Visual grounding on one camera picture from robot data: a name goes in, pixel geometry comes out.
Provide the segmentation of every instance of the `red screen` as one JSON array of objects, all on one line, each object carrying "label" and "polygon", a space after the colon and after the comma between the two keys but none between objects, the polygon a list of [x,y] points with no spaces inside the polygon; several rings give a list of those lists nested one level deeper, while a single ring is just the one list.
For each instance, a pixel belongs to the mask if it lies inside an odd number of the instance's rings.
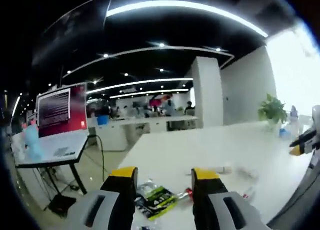
[{"label": "red screen", "polygon": [[[49,97],[43,95],[41,96],[44,97],[43,99],[41,97],[38,99],[39,137],[87,128],[86,86],[81,84],[70,87],[70,118],[66,114],[66,98],[59,96],[65,93],[59,94],[59,91],[57,93],[57,95]],[[61,111],[62,114],[59,116],[62,117],[58,120],[51,119],[51,116],[59,114],[58,111]]]}]

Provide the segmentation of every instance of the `white pillar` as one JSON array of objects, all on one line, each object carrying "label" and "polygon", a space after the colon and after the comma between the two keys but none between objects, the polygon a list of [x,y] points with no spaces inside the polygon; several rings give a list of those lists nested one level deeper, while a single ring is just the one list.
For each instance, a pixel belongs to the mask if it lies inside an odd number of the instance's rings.
[{"label": "white pillar", "polygon": [[191,70],[199,127],[222,126],[224,105],[217,59],[196,57]]}]

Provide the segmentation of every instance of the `laptop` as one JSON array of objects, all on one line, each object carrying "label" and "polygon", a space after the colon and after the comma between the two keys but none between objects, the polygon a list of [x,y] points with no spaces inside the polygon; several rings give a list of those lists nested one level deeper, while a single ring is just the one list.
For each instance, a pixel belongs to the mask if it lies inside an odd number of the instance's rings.
[{"label": "laptop", "polygon": [[77,158],[89,134],[86,84],[78,83],[38,95],[36,106],[44,159]]}]

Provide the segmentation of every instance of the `table leg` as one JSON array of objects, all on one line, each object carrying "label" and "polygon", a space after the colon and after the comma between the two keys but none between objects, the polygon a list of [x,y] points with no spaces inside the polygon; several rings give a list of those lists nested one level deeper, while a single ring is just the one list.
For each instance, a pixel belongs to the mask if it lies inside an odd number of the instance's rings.
[{"label": "table leg", "polygon": [[79,175],[78,175],[78,172],[77,172],[77,170],[76,170],[76,168],[75,168],[75,165],[74,165],[74,164],[69,164],[69,166],[70,166],[70,168],[71,168],[71,171],[72,171],[72,173],[73,173],[73,175],[74,175],[74,178],[75,178],[76,182],[78,183],[78,185],[79,185],[82,193],[83,193],[84,195],[87,194],[87,190],[86,190],[84,184],[82,183],[82,181],[81,181],[81,179],[80,179],[80,177],[79,177]]},{"label": "table leg", "polygon": [[58,187],[56,186],[56,183],[55,183],[54,179],[52,178],[52,176],[51,176],[48,168],[45,167],[44,169],[45,169],[46,173],[48,174],[48,176],[49,176],[49,178],[50,178],[50,181],[52,182],[52,184],[53,184],[54,188],[56,189],[57,193],[58,193],[59,195],[61,195],[61,193],[60,193]]}]

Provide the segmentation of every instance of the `laptop screen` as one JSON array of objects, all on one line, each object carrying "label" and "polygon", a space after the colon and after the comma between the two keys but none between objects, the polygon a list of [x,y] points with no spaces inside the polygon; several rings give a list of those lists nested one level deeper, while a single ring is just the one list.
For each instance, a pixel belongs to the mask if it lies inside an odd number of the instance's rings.
[{"label": "laptop screen", "polygon": [[87,129],[86,85],[73,85],[37,99],[39,137]]}]

